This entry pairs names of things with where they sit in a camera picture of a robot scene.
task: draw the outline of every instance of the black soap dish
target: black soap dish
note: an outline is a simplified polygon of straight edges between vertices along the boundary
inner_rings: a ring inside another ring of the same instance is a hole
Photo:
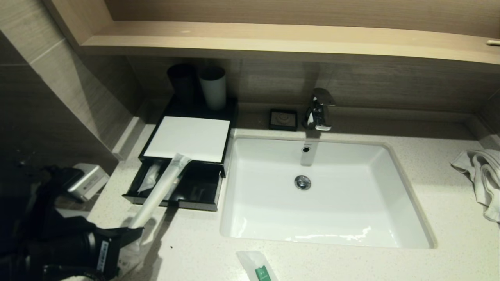
[[[271,109],[269,129],[282,131],[297,131],[297,111]]]

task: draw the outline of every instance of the chrome faucet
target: chrome faucet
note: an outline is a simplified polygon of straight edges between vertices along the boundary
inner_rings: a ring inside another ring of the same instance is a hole
[[[307,130],[330,131],[332,125],[329,122],[328,107],[335,106],[332,95],[323,88],[315,88],[309,102],[309,108],[305,113],[302,126]]]

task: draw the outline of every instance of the undermount sink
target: undermount sink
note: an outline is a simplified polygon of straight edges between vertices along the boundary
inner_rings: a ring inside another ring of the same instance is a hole
[[[234,141],[220,232],[225,237],[393,248],[432,248],[407,187],[383,145]],[[305,176],[308,183],[295,179]]]

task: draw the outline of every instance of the towel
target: towel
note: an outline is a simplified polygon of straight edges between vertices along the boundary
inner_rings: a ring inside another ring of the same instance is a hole
[[[484,217],[500,223],[500,151],[467,150],[451,165],[473,182],[476,201],[488,207]]]

